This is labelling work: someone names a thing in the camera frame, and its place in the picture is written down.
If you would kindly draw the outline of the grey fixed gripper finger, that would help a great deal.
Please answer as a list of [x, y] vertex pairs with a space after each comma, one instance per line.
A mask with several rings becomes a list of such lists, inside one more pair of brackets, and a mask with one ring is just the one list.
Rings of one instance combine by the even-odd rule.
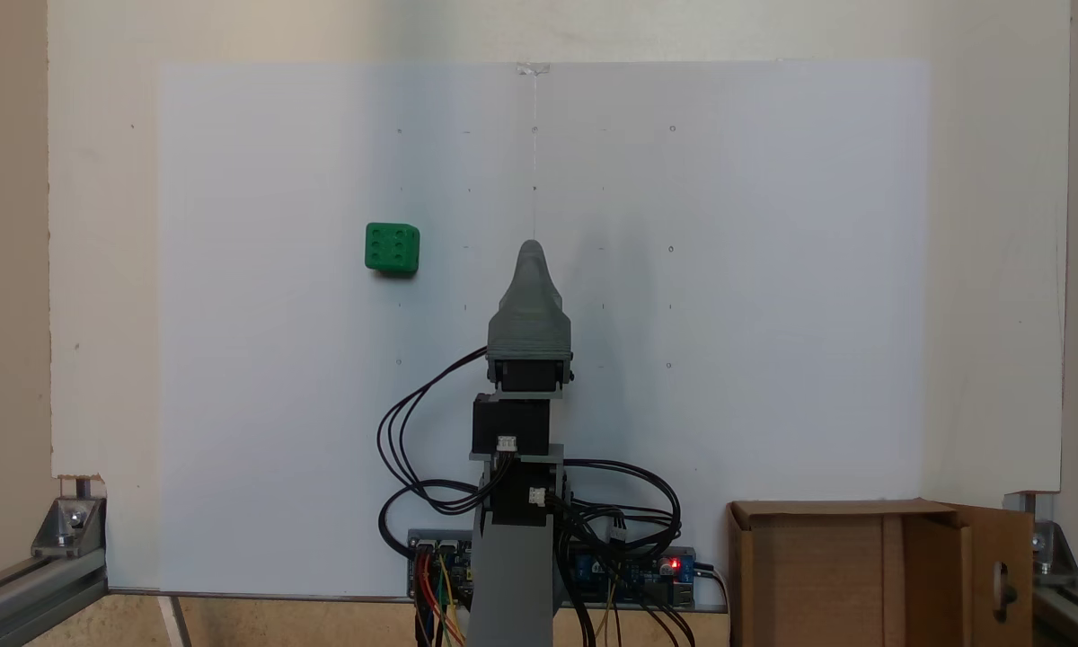
[[501, 313], [562, 313], [562, 295], [548, 269], [542, 245], [526, 239], [519, 249], [513, 279], [499, 300]]

